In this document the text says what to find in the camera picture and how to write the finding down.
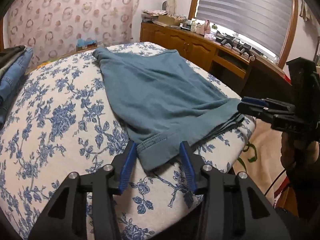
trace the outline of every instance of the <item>window blind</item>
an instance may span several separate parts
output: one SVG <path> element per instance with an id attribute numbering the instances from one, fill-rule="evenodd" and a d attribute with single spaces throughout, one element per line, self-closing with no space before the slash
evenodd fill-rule
<path id="1" fill-rule="evenodd" d="M 242 34 L 279 56 L 291 9 L 292 0 L 199 0 L 196 18 Z"/>

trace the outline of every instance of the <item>floral bedsheet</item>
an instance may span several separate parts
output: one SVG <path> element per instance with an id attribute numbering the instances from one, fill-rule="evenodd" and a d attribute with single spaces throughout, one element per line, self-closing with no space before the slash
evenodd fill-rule
<path id="1" fill-rule="evenodd" d="M 109 47 L 144 56 L 164 50 L 150 42 Z M 188 62 L 229 97 L 230 88 Z M 208 141 L 195 154 L 223 172 L 239 157 L 255 129 L 241 127 Z M 40 212 L 72 171 L 95 172 L 121 154 L 129 138 L 111 111 L 100 68 L 86 51 L 33 71 L 0 131 L 0 208 L 27 239 Z M 180 220 L 201 202 L 188 190 L 179 160 L 145 174 L 137 161 L 128 189 L 115 197 L 123 239 L 146 239 Z M 92 197 L 87 197 L 88 239 L 94 239 Z"/>

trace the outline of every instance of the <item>cardboard box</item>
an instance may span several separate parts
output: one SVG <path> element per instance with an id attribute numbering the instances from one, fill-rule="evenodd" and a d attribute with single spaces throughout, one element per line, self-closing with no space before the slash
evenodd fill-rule
<path id="1" fill-rule="evenodd" d="M 175 19 L 175 18 L 171 18 L 171 17 L 169 17 L 167 15 L 159 15 L 158 22 L 164 23 L 167 26 L 171 26 L 171 25 L 179 26 L 180 23 L 184 22 L 184 19 L 183 20 L 178 20 L 178 19 Z"/>

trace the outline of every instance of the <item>teal shirt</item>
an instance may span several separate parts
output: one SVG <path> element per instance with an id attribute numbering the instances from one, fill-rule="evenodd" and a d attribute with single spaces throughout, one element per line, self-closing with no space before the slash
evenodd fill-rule
<path id="1" fill-rule="evenodd" d="M 97 48 L 112 110 L 125 123 L 146 171 L 179 154 L 179 145 L 209 140 L 239 125 L 240 100 L 227 98 L 194 72 L 177 50 L 144 57 Z"/>

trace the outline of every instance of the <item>metal screw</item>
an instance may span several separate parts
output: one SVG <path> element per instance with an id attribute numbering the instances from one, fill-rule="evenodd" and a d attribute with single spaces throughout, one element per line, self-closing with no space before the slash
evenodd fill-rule
<path id="1" fill-rule="evenodd" d="M 111 164 L 107 164 L 106 166 L 103 167 L 105 171 L 111 171 L 113 169 L 113 166 Z"/>
<path id="2" fill-rule="evenodd" d="M 75 179 L 76 177 L 78 177 L 78 174 L 76 172 L 72 172 L 69 174 L 70 179 Z"/>
<path id="3" fill-rule="evenodd" d="M 205 171 L 211 171 L 212 170 L 212 166 L 211 165 L 203 165 L 202 169 L 204 169 Z"/>
<path id="4" fill-rule="evenodd" d="M 248 174 L 246 174 L 244 171 L 239 172 L 238 176 L 241 179 L 246 179 L 248 177 Z"/>

